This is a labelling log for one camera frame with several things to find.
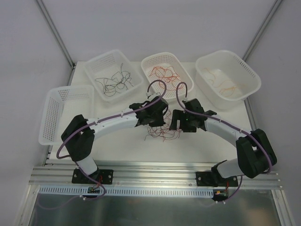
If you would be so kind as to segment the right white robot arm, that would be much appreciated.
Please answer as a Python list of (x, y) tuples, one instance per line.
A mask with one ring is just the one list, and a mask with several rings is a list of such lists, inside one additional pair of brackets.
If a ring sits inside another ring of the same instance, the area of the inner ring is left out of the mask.
[(224, 160), (211, 169), (211, 181), (217, 186), (222, 186), (232, 176), (254, 178), (269, 173), (277, 163), (272, 145), (262, 129), (245, 131), (225, 121), (216, 112), (205, 111), (197, 99), (183, 101), (181, 110), (173, 110), (169, 129), (180, 129), (184, 133), (202, 129), (235, 147), (235, 159)]

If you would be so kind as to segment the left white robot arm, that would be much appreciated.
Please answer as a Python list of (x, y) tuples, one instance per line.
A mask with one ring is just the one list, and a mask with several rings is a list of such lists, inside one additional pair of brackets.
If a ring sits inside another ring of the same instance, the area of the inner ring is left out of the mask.
[(99, 178), (98, 167), (91, 156), (94, 141), (121, 129), (144, 125), (163, 126), (167, 109), (167, 101), (155, 96), (143, 103), (133, 103), (124, 111), (104, 118), (86, 119), (81, 114), (77, 115), (61, 135), (63, 146), (82, 171), (82, 177), (88, 183), (94, 183)]

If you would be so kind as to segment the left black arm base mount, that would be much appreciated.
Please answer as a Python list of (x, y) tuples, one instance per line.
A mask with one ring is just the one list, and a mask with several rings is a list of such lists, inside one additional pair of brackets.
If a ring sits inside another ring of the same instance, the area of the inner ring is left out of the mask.
[[(111, 185), (113, 181), (113, 173), (112, 169), (98, 169), (96, 172), (89, 175), (93, 180), (100, 182), (102, 185)], [(72, 184), (92, 184), (93, 180), (87, 178), (80, 169), (75, 169), (72, 175)]]

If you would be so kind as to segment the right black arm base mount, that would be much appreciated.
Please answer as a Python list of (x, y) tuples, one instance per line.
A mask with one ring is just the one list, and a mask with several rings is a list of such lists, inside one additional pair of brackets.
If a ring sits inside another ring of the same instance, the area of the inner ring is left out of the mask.
[(196, 183), (200, 187), (238, 187), (237, 176), (222, 178), (210, 171), (197, 171)]

